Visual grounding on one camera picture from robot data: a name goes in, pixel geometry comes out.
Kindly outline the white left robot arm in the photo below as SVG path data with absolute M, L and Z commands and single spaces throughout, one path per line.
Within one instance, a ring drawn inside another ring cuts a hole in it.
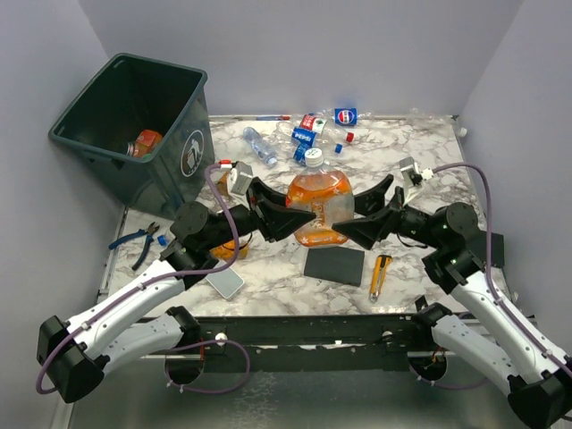
M 193 201 L 183 205 L 171 226 L 172 242 L 135 280 L 94 307 L 62 319 L 49 317 L 39 327 L 36 391 L 58 393 L 73 403 L 91 393 L 113 370 L 145 355 L 202 349 L 210 341 L 184 307 L 170 307 L 144 323 L 142 317 L 190 289 L 209 274 L 220 273 L 213 248 L 251 232 L 276 242 L 315 220 L 307 209 L 288 206 L 285 195 L 258 178 L 246 190 L 247 203 L 215 213 Z

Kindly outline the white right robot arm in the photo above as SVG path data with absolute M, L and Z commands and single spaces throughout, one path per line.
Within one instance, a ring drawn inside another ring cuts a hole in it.
M 510 408 L 529 428 L 549 428 L 571 410 L 571 356 L 542 334 L 488 279 L 489 242 L 475 209 L 454 203 L 427 214 L 406 204 L 397 187 L 389 202 L 372 193 L 359 216 L 333 229 L 370 249 L 391 234 L 407 237 L 433 253 L 423 259 L 430 280 L 460 303 L 489 333 L 484 338 L 441 304 L 416 313 L 410 338 L 420 349 L 441 346 L 463 358 L 507 397 Z

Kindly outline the big orange bottle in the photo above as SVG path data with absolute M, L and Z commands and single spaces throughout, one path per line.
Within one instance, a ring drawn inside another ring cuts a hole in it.
M 332 226 L 354 218 L 355 202 L 349 178 L 325 161 L 320 148 L 308 149 L 304 161 L 305 169 L 290 183 L 286 206 L 311 212 L 315 219 L 297 229 L 294 237 L 307 248 L 342 245 L 348 238 Z

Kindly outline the large orange label bottle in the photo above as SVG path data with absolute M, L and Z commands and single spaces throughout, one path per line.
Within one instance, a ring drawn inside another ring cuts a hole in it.
M 163 135 L 154 130 L 143 130 L 133 142 L 132 155 L 142 158 L 151 154 L 154 148 L 161 142 Z

